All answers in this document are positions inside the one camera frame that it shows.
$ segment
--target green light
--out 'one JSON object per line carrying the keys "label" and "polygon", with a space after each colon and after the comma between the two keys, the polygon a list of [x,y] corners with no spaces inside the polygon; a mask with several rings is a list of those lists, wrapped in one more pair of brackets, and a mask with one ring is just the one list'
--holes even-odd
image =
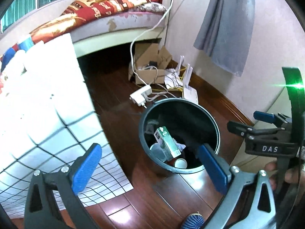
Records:
{"label": "green light", "polygon": [[304,85],[303,84],[295,84],[293,87],[295,87],[296,89],[303,89]]}
{"label": "green light", "polygon": [[294,87],[296,89],[304,89],[303,83],[298,83],[298,84],[289,84],[289,85],[277,85],[280,87]]}

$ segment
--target wall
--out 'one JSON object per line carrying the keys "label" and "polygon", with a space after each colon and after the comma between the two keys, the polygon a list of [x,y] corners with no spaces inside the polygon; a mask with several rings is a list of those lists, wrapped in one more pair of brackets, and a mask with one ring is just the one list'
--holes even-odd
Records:
{"label": "wall", "polygon": [[65,8],[73,1],[56,0],[20,18],[3,34],[0,34],[0,55],[16,44],[23,35],[30,33],[36,27],[60,16]]}
{"label": "wall", "polygon": [[284,0],[256,0],[254,30],[242,77],[214,65],[193,47],[209,0],[174,0],[166,47],[174,60],[185,56],[194,71],[209,82],[251,120],[255,110],[267,111],[285,83],[282,66],[297,66],[305,73],[305,33]]}

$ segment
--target trash can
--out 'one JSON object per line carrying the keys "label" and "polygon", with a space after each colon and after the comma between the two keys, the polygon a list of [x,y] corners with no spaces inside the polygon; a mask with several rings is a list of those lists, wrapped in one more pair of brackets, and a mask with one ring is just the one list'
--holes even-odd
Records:
{"label": "trash can", "polygon": [[[159,160],[150,150],[156,143],[154,130],[165,126],[177,143],[186,145],[184,159],[187,169],[178,169]],[[216,121],[203,107],[182,98],[168,98],[157,101],[143,113],[139,123],[141,145],[153,162],[157,174],[169,176],[172,173],[192,174],[204,169],[196,158],[198,146],[208,143],[216,154],[220,147],[220,132]]]}

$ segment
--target green box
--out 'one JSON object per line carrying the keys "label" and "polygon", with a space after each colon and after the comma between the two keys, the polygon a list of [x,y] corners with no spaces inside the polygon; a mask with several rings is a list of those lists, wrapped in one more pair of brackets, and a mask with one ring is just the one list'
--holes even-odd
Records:
{"label": "green box", "polygon": [[160,144],[161,149],[167,158],[167,161],[170,161],[173,158],[176,158],[181,155],[180,150],[176,146],[176,143],[174,142],[173,138],[170,136],[170,133],[168,132],[165,126],[159,127],[155,131],[154,136],[157,142]]}

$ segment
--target white power adapter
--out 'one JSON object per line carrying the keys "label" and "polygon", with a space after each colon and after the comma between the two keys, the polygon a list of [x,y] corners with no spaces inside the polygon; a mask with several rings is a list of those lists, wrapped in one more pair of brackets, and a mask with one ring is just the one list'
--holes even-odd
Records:
{"label": "white power adapter", "polygon": [[133,92],[130,95],[130,100],[133,101],[133,103],[137,104],[139,107],[145,105],[145,96],[149,96],[152,93],[152,88],[150,85],[145,85],[144,87],[140,88],[136,92]]}

